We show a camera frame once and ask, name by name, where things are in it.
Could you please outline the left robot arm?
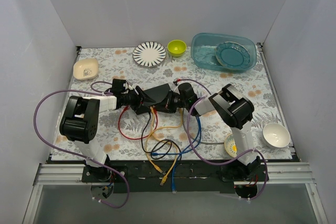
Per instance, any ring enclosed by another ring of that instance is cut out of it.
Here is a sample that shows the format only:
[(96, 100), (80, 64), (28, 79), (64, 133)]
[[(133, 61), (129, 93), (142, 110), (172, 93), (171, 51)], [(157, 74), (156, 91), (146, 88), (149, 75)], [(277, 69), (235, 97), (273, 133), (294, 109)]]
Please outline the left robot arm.
[(60, 134), (72, 141), (86, 157), (85, 164), (94, 167), (93, 175), (100, 182), (111, 178), (112, 170), (105, 165), (107, 155), (95, 139), (99, 114), (129, 106), (135, 111), (154, 100), (140, 87), (133, 88), (126, 80), (113, 80), (111, 87), (93, 97), (69, 97), (60, 123)]

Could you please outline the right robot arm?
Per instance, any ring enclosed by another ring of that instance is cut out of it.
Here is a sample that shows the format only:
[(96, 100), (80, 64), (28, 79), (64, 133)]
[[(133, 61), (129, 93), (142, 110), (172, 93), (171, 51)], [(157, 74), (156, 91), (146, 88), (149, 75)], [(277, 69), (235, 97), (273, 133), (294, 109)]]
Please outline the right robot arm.
[(230, 127), (236, 147), (238, 176), (242, 180), (251, 180), (257, 169), (253, 162), (258, 154), (254, 151), (254, 141), (251, 133), (254, 105), (233, 85), (227, 84), (218, 92), (205, 98), (198, 98), (189, 83), (178, 86), (178, 92), (170, 90), (164, 100), (167, 109), (184, 108), (191, 116), (202, 116), (216, 111), (224, 123)]

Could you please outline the dark grey network switch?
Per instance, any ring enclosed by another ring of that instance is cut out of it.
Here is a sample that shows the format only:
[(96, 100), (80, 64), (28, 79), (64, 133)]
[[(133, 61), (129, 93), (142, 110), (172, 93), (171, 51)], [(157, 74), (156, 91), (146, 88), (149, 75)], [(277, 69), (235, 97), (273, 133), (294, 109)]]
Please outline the dark grey network switch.
[[(151, 105), (150, 107), (155, 107), (157, 111), (159, 112), (165, 112), (164, 111), (164, 100), (167, 96), (167, 93), (171, 90), (169, 84), (162, 84), (160, 86), (154, 87), (154, 88), (150, 88), (147, 90), (144, 90), (144, 92), (149, 95), (151, 98), (153, 98), (155, 100), (155, 104)], [(150, 112), (150, 107), (148, 108), (139, 108), (135, 111), (135, 113), (137, 115), (139, 114), (143, 114), (143, 113), (147, 113)]]

